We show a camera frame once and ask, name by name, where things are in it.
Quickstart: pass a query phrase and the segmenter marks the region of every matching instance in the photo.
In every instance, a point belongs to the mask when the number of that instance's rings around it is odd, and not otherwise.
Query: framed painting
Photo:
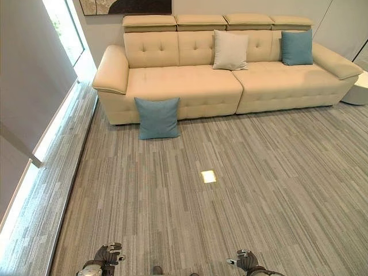
[[[79,0],[85,16],[171,14],[171,0]]]

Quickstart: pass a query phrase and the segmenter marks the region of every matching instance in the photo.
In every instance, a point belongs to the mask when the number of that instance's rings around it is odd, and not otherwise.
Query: side table
[[[341,101],[352,105],[368,104],[368,72],[359,75],[359,79]]]

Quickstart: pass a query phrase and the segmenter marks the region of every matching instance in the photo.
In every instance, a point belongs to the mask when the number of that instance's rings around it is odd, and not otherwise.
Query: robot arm
[[[93,260],[89,260],[76,276],[113,276],[115,266],[119,261],[125,260],[125,255],[120,255],[121,243],[109,243],[103,245],[95,254]]]

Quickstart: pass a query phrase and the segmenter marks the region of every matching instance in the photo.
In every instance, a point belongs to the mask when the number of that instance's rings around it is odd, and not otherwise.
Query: throw pillow
[[[214,30],[213,69],[247,69],[248,36]]]
[[[313,64],[312,30],[281,32],[282,62],[285,65]]]
[[[139,112],[139,139],[178,137],[179,98],[167,101],[146,101],[134,98]]]

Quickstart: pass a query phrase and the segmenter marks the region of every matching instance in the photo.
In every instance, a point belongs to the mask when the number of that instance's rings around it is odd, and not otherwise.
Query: cream leather sofa
[[[178,118],[338,103],[362,70],[316,43],[313,65],[281,62],[281,30],[310,29],[307,18],[262,14],[126,16],[125,49],[106,49],[93,81],[111,124],[139,122],[134,97],[180,97]],[[213,30],[249,35],[248,70],[214,70]]]

